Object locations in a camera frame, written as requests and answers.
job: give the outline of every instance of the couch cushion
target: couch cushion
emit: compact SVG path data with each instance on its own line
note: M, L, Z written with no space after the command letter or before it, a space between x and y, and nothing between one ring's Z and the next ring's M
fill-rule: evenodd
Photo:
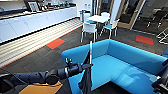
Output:
M112 72L112 82L133 94L155 94L151 86L157 80L155 75L119 59L117 62L111 63L113 63L110 70Z
M127 44L109 40L108 54L134 65L142 70L157 75L163 68L165 57L150 53Z
M97 57L92 60L92 63L92 90L100 87L108 81L113 81L131 93L153 93L151 84L156 81L156 77L154 75L151 75L110 55ZM69 78L73 94L81 94L78 82L81 81L83 73Z

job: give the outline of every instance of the red floor mat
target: red floor mat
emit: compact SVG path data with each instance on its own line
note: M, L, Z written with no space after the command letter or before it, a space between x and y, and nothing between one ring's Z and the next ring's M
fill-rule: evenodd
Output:
M58 38L58 39L55 39L52 42L46 44L46 46L48 46L51 49L54 49L54 48L58 47L59 45L61 45L64 42L65 42L64 40Z
M154 45L153 44L153 39L151 38L147 38L147 37L143 37L143 36L136 36L136 41L142 42L142 43L146 43L149 45Z

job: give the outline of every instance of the blue couch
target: blue couch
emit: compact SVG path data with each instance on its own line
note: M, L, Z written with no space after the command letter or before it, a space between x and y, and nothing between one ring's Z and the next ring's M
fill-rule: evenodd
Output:
M168 48L162 53L162 56L168 58Z
M89 51L89 44L66 50L62 58L83 63ZM120 43L111 39L93 43L92 88L112 81L133 94L152 94L151 84L157 80L157 73L166 58ZM82 94L78 87L83 73L68 78L73 94Z

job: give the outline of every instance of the black umbrella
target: black umbrella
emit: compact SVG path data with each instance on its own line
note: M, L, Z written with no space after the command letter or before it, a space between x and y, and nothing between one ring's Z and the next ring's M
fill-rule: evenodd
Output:
M87 57L83 64L91 64L92 60L92 44L90 47L90 51L87 54ZM92 87L92 80L91 80L91 67L86 68L84 75L82 77L81 82L78 83L79 88L82 90L83 94L90 94L91 87Z

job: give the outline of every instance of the white table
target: white table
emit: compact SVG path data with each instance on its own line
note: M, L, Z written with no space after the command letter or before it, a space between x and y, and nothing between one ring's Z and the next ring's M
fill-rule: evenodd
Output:
M89 18L87 18L88 20L92 20L92 21L96 21L96 22L100 22L100 23L104 23L106 21L108 21L109 17L103 17L103 16L99 16L99 15L94 15L91 16Z

